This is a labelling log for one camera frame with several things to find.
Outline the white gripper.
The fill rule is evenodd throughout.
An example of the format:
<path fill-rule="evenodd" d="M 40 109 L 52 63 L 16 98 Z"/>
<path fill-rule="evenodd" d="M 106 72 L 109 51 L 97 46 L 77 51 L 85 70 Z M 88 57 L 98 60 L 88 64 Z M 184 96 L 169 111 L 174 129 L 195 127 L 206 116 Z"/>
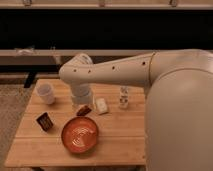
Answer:
<path fill-rule="evenodd" d="M 75 108 L 89 105 L 92 102 L 92 91 L 89 84 L 73 84 L 70 86 L 71 100 Z"/>

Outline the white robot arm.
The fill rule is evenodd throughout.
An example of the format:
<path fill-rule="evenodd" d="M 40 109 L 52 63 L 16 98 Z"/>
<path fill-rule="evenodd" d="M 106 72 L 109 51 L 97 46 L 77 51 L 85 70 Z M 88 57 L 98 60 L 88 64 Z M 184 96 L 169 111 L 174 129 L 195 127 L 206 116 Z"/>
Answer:
<path fill-rule="evenodd" d="M 98 64 L 81 53 L 59 76 L 76 102 L 92 83 L 146 90 L 147 171 L 213 171 L 213 53 L 169 50 Z"/>

